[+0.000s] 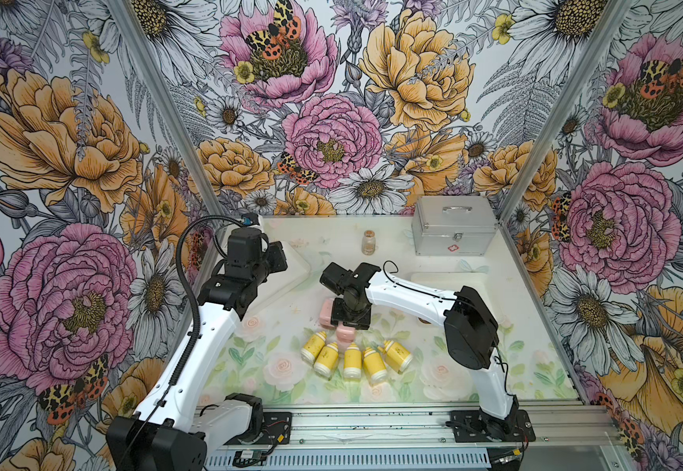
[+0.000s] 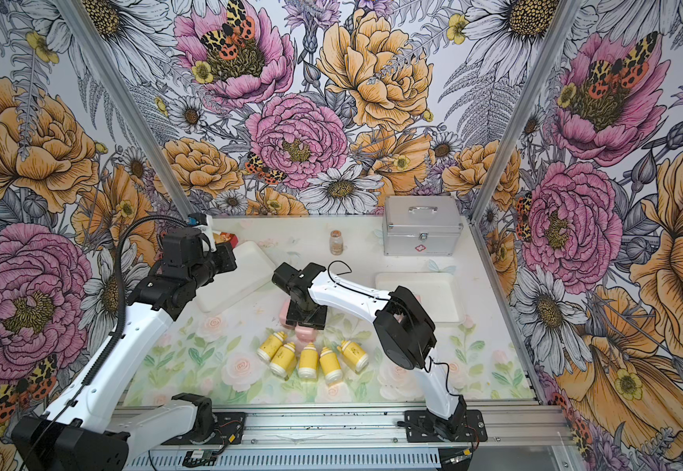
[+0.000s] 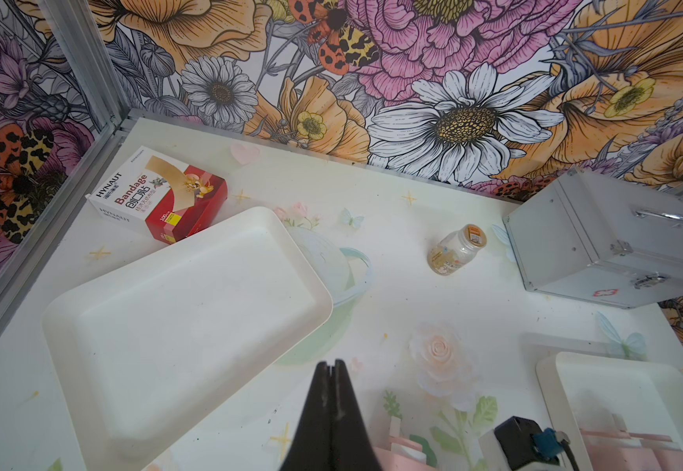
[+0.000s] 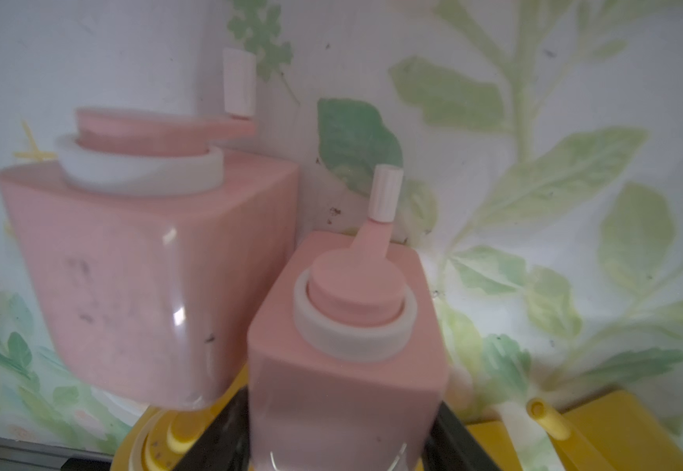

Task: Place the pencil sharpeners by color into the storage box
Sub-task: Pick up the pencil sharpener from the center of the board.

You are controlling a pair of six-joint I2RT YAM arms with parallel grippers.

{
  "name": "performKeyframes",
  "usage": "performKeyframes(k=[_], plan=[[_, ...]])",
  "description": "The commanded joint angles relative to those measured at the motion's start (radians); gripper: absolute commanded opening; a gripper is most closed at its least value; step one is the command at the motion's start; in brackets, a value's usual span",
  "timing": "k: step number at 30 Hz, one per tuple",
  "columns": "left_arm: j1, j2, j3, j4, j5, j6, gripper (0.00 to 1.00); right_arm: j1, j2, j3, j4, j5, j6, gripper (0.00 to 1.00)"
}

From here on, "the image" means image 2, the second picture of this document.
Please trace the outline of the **pink pencil sharpener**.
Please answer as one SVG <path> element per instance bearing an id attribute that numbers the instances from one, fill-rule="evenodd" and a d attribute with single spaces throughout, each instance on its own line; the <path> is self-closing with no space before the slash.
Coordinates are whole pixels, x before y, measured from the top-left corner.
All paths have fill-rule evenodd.
<path id="1" fill-rule="evenodd" d="M 319 332 L 316 329 L 309 327 L 297 326 L 294 329 L 296 339 L 300 343 L 314 343 L 316 341 Z"/>
<path id="2" fill-rule="evenodd" d="M 290 300 L 287 300 L 280 310 L 279 320 L 282 327 L 292 329 L 292 325 L 288 324 L 288 310 L 290 310 Z"/>

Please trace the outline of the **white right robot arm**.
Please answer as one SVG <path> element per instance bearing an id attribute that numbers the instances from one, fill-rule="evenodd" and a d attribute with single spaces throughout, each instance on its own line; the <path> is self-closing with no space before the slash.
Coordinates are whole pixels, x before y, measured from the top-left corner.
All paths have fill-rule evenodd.
<path id="1" fill-rule="evenodd" d="M 282 263 L 273 272 L 272 283 L 290 298 L 286 324 L 292 327 L 323 331 L 331 308 L 374 327 L 382 352 L 398 367 L 412 371 L 424 394 L 425 411 L 406 424 L 443 442 L 476 439 L 468 429 L 466 400 L 449 388 L 449 365 L 439 360 L 435 322 L 409 288 L 368 288 L 317 263 L 302 270 Z"/>

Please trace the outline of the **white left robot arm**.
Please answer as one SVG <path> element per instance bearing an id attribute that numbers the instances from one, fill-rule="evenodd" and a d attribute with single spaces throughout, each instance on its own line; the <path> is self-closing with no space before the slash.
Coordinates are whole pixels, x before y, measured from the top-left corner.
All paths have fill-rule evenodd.
<path id="1" fill-rule="evenodd" d="M 162 249 L 151 274 L 121 293 L 114 331 L 78 378 L 41 416 L 15 427 L 22 469 L 122 470 L 170 439 L 214 436 L 212 402 L 198 394 L 176 394 L 130 420 L 112 420 L 127 383 L 197 290 L 237 268 L 231 242 L 217 243 L 200 227 L 169 231 Z"/>

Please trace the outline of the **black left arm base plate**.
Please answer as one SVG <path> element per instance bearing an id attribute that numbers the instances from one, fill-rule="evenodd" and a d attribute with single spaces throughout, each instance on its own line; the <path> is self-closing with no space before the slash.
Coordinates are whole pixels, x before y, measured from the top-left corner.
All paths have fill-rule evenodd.
<path id="1" fill-rule="evenodd" d="M 163 445 L 205 445 L 221 447 L 222 445 L 239 445 L 245 430 L 246 414 L 244 412 L 216 411 L 213 419 L 207 423 L 206 434 L 187 433 L 174 437 Z"/>

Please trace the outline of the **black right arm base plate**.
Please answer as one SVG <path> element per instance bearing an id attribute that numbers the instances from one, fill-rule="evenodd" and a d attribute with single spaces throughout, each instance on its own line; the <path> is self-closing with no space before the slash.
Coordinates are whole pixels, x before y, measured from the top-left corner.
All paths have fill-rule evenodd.
<path id="1" fill-rule="evenodd" d="M 469 443 L 478 445 L 488 440 L 482 412 L 467 409 L 454 421 L 441 419 L 431 412 L 406 410 L 396 426 L 405 432 L 408 443 Z"/>

